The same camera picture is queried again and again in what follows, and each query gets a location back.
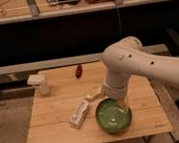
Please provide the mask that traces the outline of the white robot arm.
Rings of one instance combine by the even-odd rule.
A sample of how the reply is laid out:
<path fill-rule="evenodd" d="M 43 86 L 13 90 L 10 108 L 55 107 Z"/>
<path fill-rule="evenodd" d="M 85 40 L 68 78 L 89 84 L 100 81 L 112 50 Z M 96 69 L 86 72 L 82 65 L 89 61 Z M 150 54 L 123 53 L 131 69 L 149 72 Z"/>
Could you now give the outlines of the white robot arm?
<path fill-rule="evenodd" d="M 142 50 L 143 44 L 134 36 L 111 44 L 102 53 L 101 61 L 106 67 L 106 76 L 100 90 L 88 98 L 111 97 L 124 100 L 130 77 L 134 74 L 157 79 L 179 89 L 179 58 L 150 54 Z"/>

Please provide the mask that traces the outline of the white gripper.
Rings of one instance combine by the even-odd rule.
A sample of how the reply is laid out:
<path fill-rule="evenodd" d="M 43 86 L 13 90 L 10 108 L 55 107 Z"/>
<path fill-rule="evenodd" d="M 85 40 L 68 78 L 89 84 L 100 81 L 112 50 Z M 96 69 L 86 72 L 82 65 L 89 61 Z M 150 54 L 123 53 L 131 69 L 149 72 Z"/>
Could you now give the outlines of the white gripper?
<path fill-rule="evenodd" d="M 118 101 L 118 106 L 121 107 L 123 112 L 127 112 L 129 106 L 126 104 L 124 98 L 128 91 L 128 82 L 130 80 L 130 74 L 121 74 L 114 71 L 107 70 L 106 77 L 102 83 L 102 92 L 112 99 Z M 95 101 L 103 96 L 102 92 L 98 92 L 94 95 L 87 95 L 86 100 Z"/>

